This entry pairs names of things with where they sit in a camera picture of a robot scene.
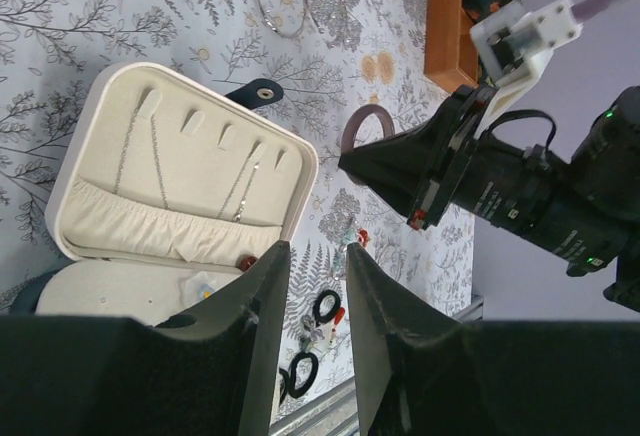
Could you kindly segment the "cream and navy jewelry box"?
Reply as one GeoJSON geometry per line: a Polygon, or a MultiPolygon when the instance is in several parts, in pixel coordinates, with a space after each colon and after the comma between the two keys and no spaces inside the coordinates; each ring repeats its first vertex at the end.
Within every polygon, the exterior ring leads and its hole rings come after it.
{"type": "Polygon", "coordinates": [[[257,114],[281,97],[267,79],[220,95],[155,63],[101,71],[44,215],[69,264],[29,282],[11,312],[154,326],[189,308],[185,279],[212,273],[220,290],[244,257],[291,240],[318,156],[257,114]]]}

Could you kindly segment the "dark purple bangle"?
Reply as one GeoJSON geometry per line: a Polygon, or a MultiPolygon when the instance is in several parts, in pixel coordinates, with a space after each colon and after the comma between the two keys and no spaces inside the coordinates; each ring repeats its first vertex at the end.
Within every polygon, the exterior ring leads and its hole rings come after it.
{"type": "Polygon", "coordinates": [[[356,139],[361,132],[361,127],[371,125],[373,120],[377,121],[383,139],[396,134],[391,114],[378,104],[366,104],[358,108],[346,122],[340,142],[342,154],[355,149],[356,139]]]}

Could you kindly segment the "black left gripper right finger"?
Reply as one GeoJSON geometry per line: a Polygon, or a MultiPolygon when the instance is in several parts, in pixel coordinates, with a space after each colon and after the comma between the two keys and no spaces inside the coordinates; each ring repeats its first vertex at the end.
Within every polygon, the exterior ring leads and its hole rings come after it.
{"type": "Polygon", "coordinates": [[[639,327],[458,322],[358,244],[346,288],[364,435],[635,435],[639,327]]]}

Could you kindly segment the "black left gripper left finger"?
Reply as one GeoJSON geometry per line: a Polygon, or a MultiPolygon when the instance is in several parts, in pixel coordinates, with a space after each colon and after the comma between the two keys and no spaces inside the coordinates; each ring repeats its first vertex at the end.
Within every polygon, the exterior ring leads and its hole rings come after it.
{"type": "Polygon", "coordinates": [[[5,435],[265,435],[290,246],[157,327],[129,318],[1,320],[5,435]]]}

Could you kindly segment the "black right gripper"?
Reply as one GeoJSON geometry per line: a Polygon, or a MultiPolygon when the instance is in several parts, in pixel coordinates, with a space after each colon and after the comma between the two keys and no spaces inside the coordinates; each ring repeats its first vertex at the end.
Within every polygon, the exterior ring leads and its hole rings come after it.
{"type": "Polygon", "coordinates": [[[463,104],[447,100],[427,122],[394,132],[391,115],[367,104],[348,120],[338,167],[377,194],[415,229],[438,223],[451,204],[565,260],[583,277],[617,263],[604,297],[639,309],[639,89],[631,86],[596,117],[569,162],[548,144],[525,150],[493,134],[508,122],[545,118],[534,110],[500,116],[460,147],[463,104]],[[384,138],[355,136],[375,116],[384,138]]]}

